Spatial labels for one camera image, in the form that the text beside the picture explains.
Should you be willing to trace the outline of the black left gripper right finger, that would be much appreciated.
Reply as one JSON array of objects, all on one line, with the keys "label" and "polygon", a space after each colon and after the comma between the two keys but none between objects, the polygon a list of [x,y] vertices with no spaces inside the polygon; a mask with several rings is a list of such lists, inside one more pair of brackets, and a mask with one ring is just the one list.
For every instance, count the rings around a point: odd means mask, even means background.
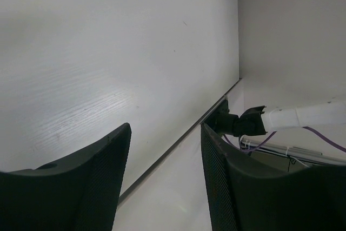
[{"label": "black left gripper right finger", "polygon": [[201,151],[213,230],[345,230],[345,167],[277,170],[207,124]]}]

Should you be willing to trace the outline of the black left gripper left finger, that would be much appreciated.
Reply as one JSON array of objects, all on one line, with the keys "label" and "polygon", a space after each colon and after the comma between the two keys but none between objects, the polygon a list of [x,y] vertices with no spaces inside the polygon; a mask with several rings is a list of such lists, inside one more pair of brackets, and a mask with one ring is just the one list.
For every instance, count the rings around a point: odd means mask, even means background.
[{"label": "black left gripper left finger", "polygon": [[37,169],[1,173],[1,230],[112,230],[131,128]]}]

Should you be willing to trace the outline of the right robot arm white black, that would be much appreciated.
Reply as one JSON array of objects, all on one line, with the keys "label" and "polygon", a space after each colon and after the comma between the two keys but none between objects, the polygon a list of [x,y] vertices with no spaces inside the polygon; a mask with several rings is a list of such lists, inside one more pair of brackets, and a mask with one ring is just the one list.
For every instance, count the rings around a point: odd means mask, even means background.
[{"label": "right robot arm white black", "polygon": [[234,137],[260,136],[275,131],[318,125],[345,124],[345,100],[296,107],[252,107],[242,115],[222,113],[215,119],[216,131]]}]

